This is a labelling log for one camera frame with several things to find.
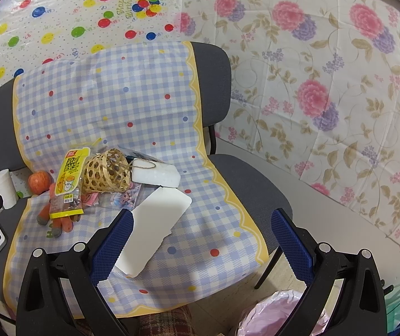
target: white cylinder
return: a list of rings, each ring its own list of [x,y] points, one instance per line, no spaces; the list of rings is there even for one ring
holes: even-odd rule
[[[0,195],[5,209],[13,207],[18,200],[18,195],[8,169],[0,171]]]

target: gray chair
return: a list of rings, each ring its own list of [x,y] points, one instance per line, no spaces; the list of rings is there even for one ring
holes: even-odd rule
[[[222,121],[230,108],[231,67],[226,53],[210,44],[192,43],[200,85],[203,127],[208,127],[212,151],[210,160],[246,208],[266,242],[268,252],[278,247],[271,228],[271,214],[283,208],[292,217],[292,209],[276,186],[249,164],[231,155],[215,154],[214,124]],[[0,170],[15,171],[25,168],[13,130],[13,80],[0,87]],[[13,235],[27,198],[20,199],[9,210],[0,213],[0,227],[7,235],[7,245],[0,251],[0,299],[4,267]]]

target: woven basket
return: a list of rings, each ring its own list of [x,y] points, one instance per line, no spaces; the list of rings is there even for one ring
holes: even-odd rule
[[[130,187],[130,165],[118,149],[110,149],[87,160],[82,192],[125,192]]]

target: plastic bag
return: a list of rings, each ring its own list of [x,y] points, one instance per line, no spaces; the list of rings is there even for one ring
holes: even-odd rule
[[[302,297],[302,293],[294,290],[277,291],[263,299],[255,306],[242,313],[241,321],[235,336],[273,336],[284,324]],[[313,332],[316,336],[324,332],[329,317],[323,310]]]

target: textured blue pad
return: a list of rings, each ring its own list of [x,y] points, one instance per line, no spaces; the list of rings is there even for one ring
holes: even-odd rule
[[[272,213],[272,231],[296,278],[305,282],[307,286],[311,285],[315,277],[313,259],[279,210]]]
[[[92,257],[90,278],[94,286],[97,286],[101,280],[106,280],[110,275],[133,231],[133,224],[133,215],[126,210]]]

